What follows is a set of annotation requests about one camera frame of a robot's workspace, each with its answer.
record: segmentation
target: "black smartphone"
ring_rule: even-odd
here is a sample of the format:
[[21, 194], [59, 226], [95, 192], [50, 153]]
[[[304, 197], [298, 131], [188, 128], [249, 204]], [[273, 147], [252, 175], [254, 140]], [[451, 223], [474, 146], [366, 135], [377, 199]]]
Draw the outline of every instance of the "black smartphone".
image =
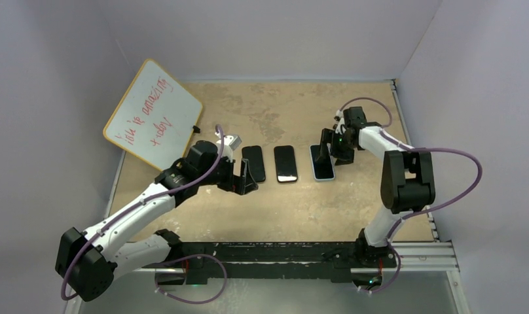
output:
[[336, 177], [334, 173], [334, 165], [332, 164], [332, 158], [328, 156], [324, 161], [320, 163], [316, 162], [316, 158], [320, 154], [320, 145], [311, 145], [309, 147], [311, 152], [311, 164], [313, 166], [313, 177], [317, 181], [328, 181], [334, 180]]
[[276, 164], [276, 178], [279, 183], [297, 181], [295, 151], [291, 145], [274, 147], [274, 163]]
[[266, 175], [262, 148], [260, 146], [244, 147], [242, 148], [242, 158], [249, 160], [249, 172], [253, 179], [255, 179], [255, 182], [264, 182]]

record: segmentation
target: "smartphone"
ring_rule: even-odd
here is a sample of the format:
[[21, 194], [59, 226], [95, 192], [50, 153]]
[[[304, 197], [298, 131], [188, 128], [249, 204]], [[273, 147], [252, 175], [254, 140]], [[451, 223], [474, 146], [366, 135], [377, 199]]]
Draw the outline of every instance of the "smartphone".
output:
[[320, 154], [320, 145], [311, 145], [309, 147], [311, 153], [311, 165], [313, 168], [313, 177], [317, 181], [329, 181], [334, 180], [336, 177], [334, 173], [334, 165], [332, 164], [332, 158], [328, 156], [326, 160], [321, 163], [315, 162], [316, 158]]
[[295, 165], [293, 146], [274, 147], [274, 163], [276, 164], [276, 178], [279, 183], [297, 181], [297, 167]]
[[242, 148], [242, 158], [249, 160], [249, 172], [257, 183], [266, 180], [265, 163], [263, 162], [263, 150], [260, 146], [248, 146]]

